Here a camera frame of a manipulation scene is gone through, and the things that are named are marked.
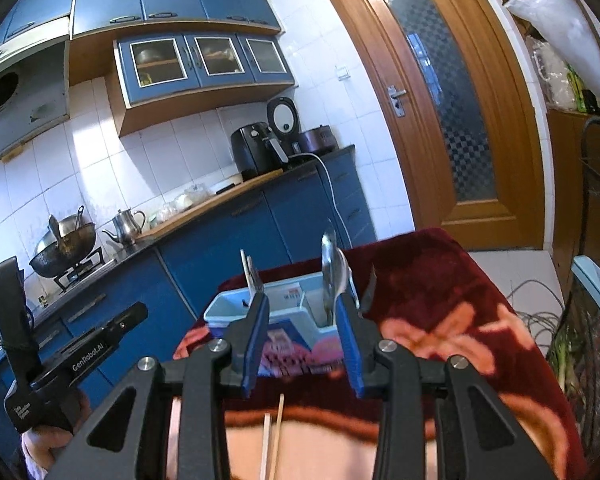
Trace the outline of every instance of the metal teapot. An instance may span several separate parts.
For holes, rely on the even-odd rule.
[[[142,215],[142,225],[138,225],[138,222],[134,218],[134,215],[137,214]],[[127,209],[126,211],[118,209],[118,214],[113,217],[113,225],[116,228],[117,235],[110,233],[106,229],[103,229],[102,232],[109,235],[109,238],[115,243],[122,244],[123,247],[129,247],[136,243],[136,237],[142,233],[145,222],[146,215],[142,211],[131,213],[131,209]]]

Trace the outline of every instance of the wooden door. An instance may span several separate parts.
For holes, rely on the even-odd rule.
[[[534,109],[487,0],[331,1],[381,102],[416,227],[442,226],[467,249],[541,248]]]

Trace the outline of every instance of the floor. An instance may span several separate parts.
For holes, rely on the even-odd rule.
[[[470,254],[504,296],[509,298],[514,310],[527,314],[550,312],[560,317],[564,300],[554,263],[547,251],[485,251]],[[536,282],[522,285],[526,280],[538,280],[544,285]],[[536,336],[539,330],[537,326],[532,327],[532,335]],[[551,335],[547,332],[536,338],[543,353],[546,353],[546,348],[542,345],[550,341]]]

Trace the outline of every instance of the kettle spout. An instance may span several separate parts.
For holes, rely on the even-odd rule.
[[[119,244],[120,243],[120,238],[118,238],[116,235],[111,234],[109,231],[107,231],[106,229],[103,229],[102,232],[106,235],[109,235],[109,238],[111,238],[115,243]]]

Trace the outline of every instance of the metal bolt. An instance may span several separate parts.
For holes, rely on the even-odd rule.
[[[453,368],[457,370],[464,370],[468,367],[469,361],[463,355],[452,355],[449,358],[449,362],[451,363]]]
[[[398,348],[398,343],[391,339],[382,339],[382,341],[378,343],[378,348],[384,353],[394,352],[395,349]]]
[[[213,339],[209,343],[209,349],[212,352],[223,352],[229,346],[229,343],[224,339]]]
[[[143,357],[138,361],[138,368],[143,372],[151,370],[155,366],[155,359],[153,357]]]

